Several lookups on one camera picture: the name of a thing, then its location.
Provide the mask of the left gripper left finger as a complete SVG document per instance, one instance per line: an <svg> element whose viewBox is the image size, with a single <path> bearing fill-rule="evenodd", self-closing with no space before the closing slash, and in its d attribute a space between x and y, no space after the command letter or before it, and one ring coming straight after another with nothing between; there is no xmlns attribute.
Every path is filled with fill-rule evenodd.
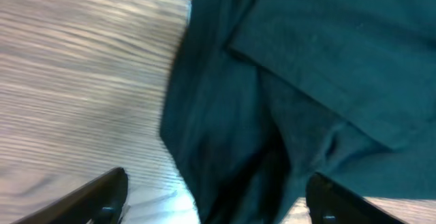
<svg viewBox="0 0 436 224"><path fill-rule="evenodd" d="M116 167L14 224L120 224L129 179Z"/></svg>

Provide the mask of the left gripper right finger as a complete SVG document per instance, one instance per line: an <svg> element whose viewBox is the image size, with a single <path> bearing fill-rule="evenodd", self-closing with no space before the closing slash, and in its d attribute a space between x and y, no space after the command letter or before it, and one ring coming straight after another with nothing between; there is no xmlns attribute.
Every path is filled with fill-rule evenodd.
<svg viewBox="0 0 436 224"><path fill-rule="evenodd" d="M404 224L319 173L307 183L306 205L312 224Z"/></svg>

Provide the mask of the black t-shirt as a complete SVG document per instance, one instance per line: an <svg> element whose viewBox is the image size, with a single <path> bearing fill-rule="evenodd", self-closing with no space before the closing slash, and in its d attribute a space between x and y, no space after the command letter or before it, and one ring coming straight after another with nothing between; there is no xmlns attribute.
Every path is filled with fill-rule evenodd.
<svg viewBox="0 0 436 224"><path fill-rule="evenodd" d="M322 173L435 198L435 0L191 0L160 136L202 223L279 223Z"/></svg>

